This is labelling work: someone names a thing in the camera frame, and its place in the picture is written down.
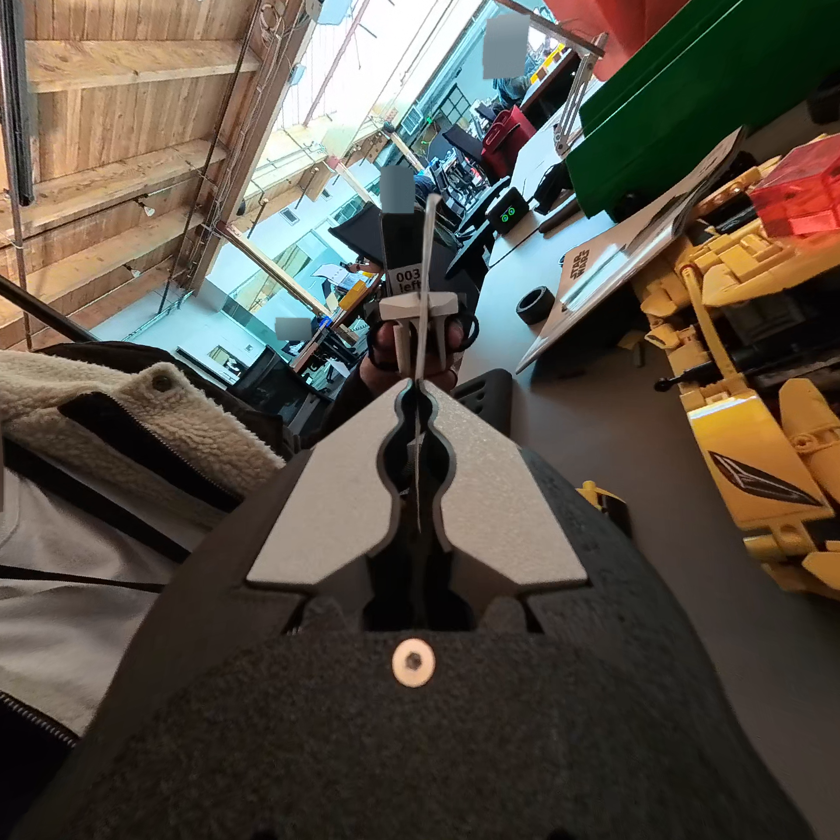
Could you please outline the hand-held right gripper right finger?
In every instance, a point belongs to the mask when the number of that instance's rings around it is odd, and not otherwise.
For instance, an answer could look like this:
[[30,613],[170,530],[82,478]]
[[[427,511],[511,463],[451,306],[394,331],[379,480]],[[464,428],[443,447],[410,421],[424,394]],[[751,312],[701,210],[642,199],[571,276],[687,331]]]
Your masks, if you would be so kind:
[[587,572],[517,444],[430,382],[420,456],[445,591],[479,623],[499,598],[587,586]]

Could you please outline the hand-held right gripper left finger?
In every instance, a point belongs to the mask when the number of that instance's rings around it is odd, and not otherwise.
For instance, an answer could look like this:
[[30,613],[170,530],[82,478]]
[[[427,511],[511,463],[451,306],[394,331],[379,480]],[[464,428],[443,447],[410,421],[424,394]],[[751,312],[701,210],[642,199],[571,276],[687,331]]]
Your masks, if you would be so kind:
[[307,462],[246,575],[260,591],[302,599],[286,632],[321,606],[340,625],[415,624],[413,560],[403,524],[415,477],[417,390],[400,380],[307,452]]

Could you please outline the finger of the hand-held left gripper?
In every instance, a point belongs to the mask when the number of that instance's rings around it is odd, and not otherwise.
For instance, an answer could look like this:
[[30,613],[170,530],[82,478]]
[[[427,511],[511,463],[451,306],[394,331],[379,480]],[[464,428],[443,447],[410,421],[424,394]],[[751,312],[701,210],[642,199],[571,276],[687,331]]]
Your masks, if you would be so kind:
[[447,360],[447,319],[459,311],[456,293],[429,293],[426,309],[426,336],[433,342],[434,351],[440,363]]
[[380,302],[384,322],[393,324],[394,351],[399,373],[415,373],[419,349],[421,298],[419,294],[386,297]]

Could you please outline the white sticker sheet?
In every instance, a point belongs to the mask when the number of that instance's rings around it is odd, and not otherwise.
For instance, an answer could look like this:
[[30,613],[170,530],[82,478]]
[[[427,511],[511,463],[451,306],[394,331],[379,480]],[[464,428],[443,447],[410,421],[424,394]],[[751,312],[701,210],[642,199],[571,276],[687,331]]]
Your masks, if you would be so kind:
[[421,411],[420,383],[424,378],[425,361],[427,354],[427,335],[429,319],[429,272],[431,268],[432,254],[434,250],[434,231],[436,215],[441,195],[432,194],[426,200],[426,207],[423,218],[423,246],[421,261],[421,276],[419,288],[419,315],[416,326],[416,358],[413,372],[413,394],[414,404],[414,436],[413,436],[413,479],[414,479],[414,500],[416,511],[416,527],[422,528],[421,512],[421,450],[423,444],[423,417]]

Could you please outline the person's left hand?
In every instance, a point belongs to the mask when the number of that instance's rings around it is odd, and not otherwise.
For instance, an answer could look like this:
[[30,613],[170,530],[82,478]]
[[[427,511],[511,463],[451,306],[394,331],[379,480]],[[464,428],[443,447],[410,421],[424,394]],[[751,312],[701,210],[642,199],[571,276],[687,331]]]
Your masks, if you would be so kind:
[[[366,356],[360,363],[360,378],[374,396],[379,396],[398,383],[402,377],[396,367],[397,322],[385,321],[371,336]],[[457,385],[455,355],[451,350],[458,350],[464,338],[464,332],[457,322],[447,326],[446,346],[450,351],[445,360],[441,360],[436,342],[433,341],[426,353],[424,363],[425,378],[445,392],[451,392]]]

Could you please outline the yellow black brick part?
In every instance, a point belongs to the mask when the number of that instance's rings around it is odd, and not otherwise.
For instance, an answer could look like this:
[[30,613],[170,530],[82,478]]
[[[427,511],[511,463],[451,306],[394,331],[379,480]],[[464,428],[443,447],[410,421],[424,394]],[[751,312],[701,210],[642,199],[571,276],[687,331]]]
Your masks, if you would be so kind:
[[600,488],[593,480],[582,482],[581,486],[577,487],[577,491],[629,539],[633,537],[631,516],[627,504],[622,498]]

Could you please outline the black rubber tyre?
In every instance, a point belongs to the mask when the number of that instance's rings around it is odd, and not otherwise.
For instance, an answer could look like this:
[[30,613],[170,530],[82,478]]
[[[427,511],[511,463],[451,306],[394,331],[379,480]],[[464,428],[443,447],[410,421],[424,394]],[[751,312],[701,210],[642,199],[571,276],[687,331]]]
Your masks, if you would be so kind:
[[552,291],[546,286],[535,287],[524,295],[516,307],[516,314],[528,326],[545,321],[555,303]]

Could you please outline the black device green lights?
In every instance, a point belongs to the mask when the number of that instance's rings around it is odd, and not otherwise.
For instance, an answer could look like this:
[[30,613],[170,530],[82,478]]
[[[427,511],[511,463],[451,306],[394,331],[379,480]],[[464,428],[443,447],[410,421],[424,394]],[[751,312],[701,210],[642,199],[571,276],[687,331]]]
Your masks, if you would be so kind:
[[529,200],[515,186],[510,186],[488,206],[486,221],[499,236],[507,236],[530,211]]

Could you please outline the black marker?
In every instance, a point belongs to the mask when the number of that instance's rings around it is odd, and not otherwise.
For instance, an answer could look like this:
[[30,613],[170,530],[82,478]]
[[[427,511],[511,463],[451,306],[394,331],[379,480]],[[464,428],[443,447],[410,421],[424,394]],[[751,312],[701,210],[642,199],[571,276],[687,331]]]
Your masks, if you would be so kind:
[[553,210],[551,214],[542,220],[538,226],[538,231],[542,235],[548,235],[564,223],[568,222],[580,211],[581,207],[577,196],[573,194],[565,203]]

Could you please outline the red bag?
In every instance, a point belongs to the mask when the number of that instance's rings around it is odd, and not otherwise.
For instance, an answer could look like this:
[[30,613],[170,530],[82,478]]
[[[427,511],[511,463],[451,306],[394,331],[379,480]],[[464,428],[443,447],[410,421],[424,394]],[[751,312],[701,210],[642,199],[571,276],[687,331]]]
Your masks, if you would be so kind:
[[492,182],[512,175],[520,150],[536,132],[518,105],[500,112],[481,144],[481,166]]

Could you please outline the small dark cover booklet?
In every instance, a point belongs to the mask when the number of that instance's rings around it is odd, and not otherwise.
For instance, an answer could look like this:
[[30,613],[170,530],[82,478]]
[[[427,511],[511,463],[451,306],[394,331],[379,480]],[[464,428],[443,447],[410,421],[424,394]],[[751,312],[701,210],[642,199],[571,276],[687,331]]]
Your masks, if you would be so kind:
[[692,210],[739,152],[748,134],[741,126],[724,137],[666,193],[563,257],[553,308],[516,368],[525,371],[549,347],[630,281],[686,228]]

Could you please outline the person's torso in jacket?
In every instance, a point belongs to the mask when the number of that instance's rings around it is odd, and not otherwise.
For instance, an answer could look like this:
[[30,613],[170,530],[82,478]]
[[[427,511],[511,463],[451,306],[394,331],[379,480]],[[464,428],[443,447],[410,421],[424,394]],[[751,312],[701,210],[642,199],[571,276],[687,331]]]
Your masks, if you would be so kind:
[[181,564],[298,446],[278,416],[132,343],[3,350],[1,420],[8,838]]

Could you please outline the yellow brick car model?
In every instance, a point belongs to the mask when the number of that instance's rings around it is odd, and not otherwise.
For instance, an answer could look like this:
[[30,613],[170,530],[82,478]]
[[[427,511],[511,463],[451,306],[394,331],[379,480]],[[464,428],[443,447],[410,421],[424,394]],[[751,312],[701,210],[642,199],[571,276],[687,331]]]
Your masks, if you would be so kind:
[[753,203],[804,151],[728,178],[632,287],[671,370],[654,388],[679,394],[745,549],[837,602],[838,231],[772,234]]

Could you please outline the green plastic bin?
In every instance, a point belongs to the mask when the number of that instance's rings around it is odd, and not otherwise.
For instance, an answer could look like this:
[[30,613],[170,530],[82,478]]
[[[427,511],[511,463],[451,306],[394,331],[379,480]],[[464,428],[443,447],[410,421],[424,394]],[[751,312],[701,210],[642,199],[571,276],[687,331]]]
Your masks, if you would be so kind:
[[838,36],[838,1],[688,2],[581,105],[565,163],[582,212],[651,202],[798,106],[838,71]]

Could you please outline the red transparent brick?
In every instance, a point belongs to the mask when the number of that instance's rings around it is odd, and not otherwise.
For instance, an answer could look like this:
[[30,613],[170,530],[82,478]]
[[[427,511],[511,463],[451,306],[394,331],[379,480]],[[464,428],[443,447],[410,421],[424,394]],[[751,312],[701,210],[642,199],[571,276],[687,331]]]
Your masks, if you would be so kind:
[[750,193],[772,238],[839,230],[839,135],[794,148]]

